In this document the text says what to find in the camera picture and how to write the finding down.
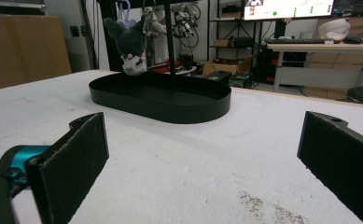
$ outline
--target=cable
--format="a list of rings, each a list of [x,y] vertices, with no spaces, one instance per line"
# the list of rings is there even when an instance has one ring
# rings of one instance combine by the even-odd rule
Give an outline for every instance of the cable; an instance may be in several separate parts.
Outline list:
[[[91,33],[91,24],[89,21],[88,10],[86,8],[86,0],[80,0],[79,3],[82,9],[83,21],[85,23],[85,28],[86,28],[86,35],[87,35],[86,41],[87,41],[88,52],[90,54],[91,68],[97,69],[99,66],[97,64],[96,51],[94,49],[94,41]]]
[[[306,97],[310,97],[306,93],[304,93],[304,91],[302,90],[302,88],[300,86],[298,86],[298,90],[300,90],[300,94],[302,94],[302,95],[304,95]]]
[[[182,43],[181,39],[178,39],[178,40],[180,41],[180,48],[179,48],[179,51],[178,51],[178,58],[180,59],[181,58],[181,47],[182,47],[182,45],[184,45],[184,43]],[[189,47],[187,47],[187,48],[190,50],[190,55],[192,56],[192,59],[193,59],[194,57],[193,57],[192,48],[189,48]]]
[[[335,59],[334,59],[334,60],[333,60],[333,62],[332,62],[331,69],[333,69],[333,66],[335,65],[335,62],[336,62],[336,60],[338,59],[338,57],[339,57],[339,53],[337,53],[337,54],[336,54],[336,57],[335,57]]]
[[[198,9],[198,11],[199,11],[199,16],[196,17],[196,20],[198,20],[201,17],[201,14],[202,14],[201,9],[199,8],[198,5],[192,3],[192,4],[189,4],[189,12],[192,11],[192,7],[196,7]]]
[[[269,29],[271,29],[271,26],[272,26],[272,22],[269,23],[268,29],[266,30],[265,34],[262,35],[262,39],[260,40],[261,43],[263,42],[263,38],[265,37],[265,35],[269,32]]]
[[[178,38],[179,40],[180,40],[180,43],[184,46],[184,47],[187,47],[187,48],[195,48],[196,46],[198,46],[198,44],[199,44],[199,35],[198,35],[198,32],[196,31],[196,28],[195,27],[193,27],[192,28],[193,29],[193,32],[194,32],[194,34],[196,35],[196,43],[193,45],[193,46],[191,46],[190,45],[190,36],[188,37],[188,45],[186,45],[186,44],[184,44],[182,41],[181,41],[181,39],[182,38]]]

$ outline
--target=black pole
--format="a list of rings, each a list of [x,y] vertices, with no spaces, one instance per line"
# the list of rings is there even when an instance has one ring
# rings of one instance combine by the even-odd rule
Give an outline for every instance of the black pole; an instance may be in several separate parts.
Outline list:
[[[285,21],[276,21],[274,26],[274,38],[278,38],[279,36],[286,35],[286,22]]]
[[[98,0],[97,2],[100,4],[102,19],[105,18],[111,18],[113,20],[117,19],[118,15],[116,11],[115,1]],[[115,43],[115,40],[111,36],[109,36],[107,28],[105,26],[104,26],[104,32],[105,32],[105,44],[108,55],[109,69],[111,71],[121,72],[123,71],[122,68],[123,61],[120,58],[120,54],[117,50],[117,45]]]
[[[167,49],[169,51],[170,74],[175,76],[175,46],[173,43],[172,14],[170,4],[164,4],[164,18],[166,19]]]
[[[207,61],[210,60],[210,26],[211,26],[211,16],[210,16],[210,9],[211,9],[211,5],[210,5],[210,0],[207,1]]]
[[[96,55],[96,51],[94,50],[94,40],[93,40],[93,35],[91,34],[91,24],[89,23],[89,18],[88,18],[88,11],[86,9],[86,5],[85,5],[85,1],[84,0],[80,0],[80,6],[82,8],[82,15],[83,15],[83,19],[85,22],[85,26],[86,26],[86,31],[87,31],[87,45],[88,45],[88,52],[90,53],[90,59],[91,59],[91,68],[93,69],[98,69],[99,68],[99,62],[97,61],[97,55]]]

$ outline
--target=black base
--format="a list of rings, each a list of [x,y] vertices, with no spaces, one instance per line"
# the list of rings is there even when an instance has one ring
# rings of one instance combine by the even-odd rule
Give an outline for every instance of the black base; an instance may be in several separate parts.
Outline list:
[[[170,123],[206,122],[230,110],[230,87],[204,78],[119,73],[97,78],[89,86],[98,105]]]

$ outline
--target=white desk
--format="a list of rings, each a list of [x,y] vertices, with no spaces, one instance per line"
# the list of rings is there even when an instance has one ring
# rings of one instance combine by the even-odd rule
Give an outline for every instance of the white desk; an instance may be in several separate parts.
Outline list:
[[[171,124],[93,103],[89,83],[110,73],[0,90],[0,157],[51,145],[70,121],[105,113],[110,158],[71,223],[361,223],[297,151],[305,111],[363,134],[362,105],[235,88],[224,117]],[[29,190],[13,203],[22,224],[40,222]]]
[[[280,84],[332,87],[349,89],[363,86],[363,68],[355,70],[333,70],[318,68],[283,67],[285,51],[323,52],[323,53],[363,53],[363,44],[269,44],[268,49],[279,52],[273,91],[278,91]]]

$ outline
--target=shelf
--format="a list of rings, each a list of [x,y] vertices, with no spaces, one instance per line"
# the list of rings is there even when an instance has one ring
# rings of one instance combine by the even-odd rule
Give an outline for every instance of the shelf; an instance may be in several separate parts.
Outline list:
[[[209,46],[210,49],[251,49],[251,48],[236,48],[236,47],[216,47],[216,46]]]
[[[242,20],[234,19],[234,20],[210,20],[210,22],[244,22]]]
[[[191,2],[190,0],[155,0],[156,6]],[[143,7],[144,0],[131,1],[131,8]],[[152,7],[154,0],[146,0],[146,7]]]

